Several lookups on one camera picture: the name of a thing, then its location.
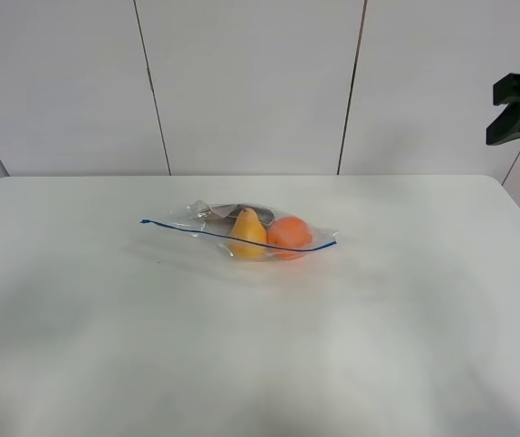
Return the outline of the orange fruit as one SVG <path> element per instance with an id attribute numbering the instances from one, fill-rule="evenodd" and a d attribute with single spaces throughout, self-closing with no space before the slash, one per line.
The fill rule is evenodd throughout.
<path id="1" fill-rule="evenodd" d="M 312 243 L 311 227 L 302 219 L 288 216 L 274 221 L 267 231 L 267 243 L 279 247 L 273 250 L 274 255 L 283 260 L 298 259 L 303 252 L 291 249 L 306 249 Z"/>

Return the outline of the clear zip bag blue seal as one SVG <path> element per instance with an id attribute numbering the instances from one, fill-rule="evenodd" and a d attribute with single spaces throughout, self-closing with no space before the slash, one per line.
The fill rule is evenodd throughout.
<path id="1" fill-rule="evenodd" d="M 291 213 L 250 203 L 209 204 L 198 200 L 142 225 L 189 234 L 243 261 L 300 259 L 337 245 L 337 233 Z"/>

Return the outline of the yellow pear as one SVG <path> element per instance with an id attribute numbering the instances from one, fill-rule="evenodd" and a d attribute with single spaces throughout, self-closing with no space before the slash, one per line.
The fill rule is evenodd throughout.
<path id="1" fill-rule="evenodd" d="M 250 260 L 264 257 L 267 231 L 253 210 L 241 212 L 229 235 L 229 250 L 236 258 Z"/>

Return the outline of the dark object in bag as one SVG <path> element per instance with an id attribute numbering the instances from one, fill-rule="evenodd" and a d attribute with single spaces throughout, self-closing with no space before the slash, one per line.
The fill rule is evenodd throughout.
<path id="1" fill-rule="evenodd" d="M 223 220 L 228 223 L 234 223 L 242 211 L 253 210 L 258 220 L 265 228 L 270 227 L 275 221 L 275 213 L 272 209 L 258 205 L 249 204 L 224 204 L 215 205 L 209 208 L 208 220 Z"/>

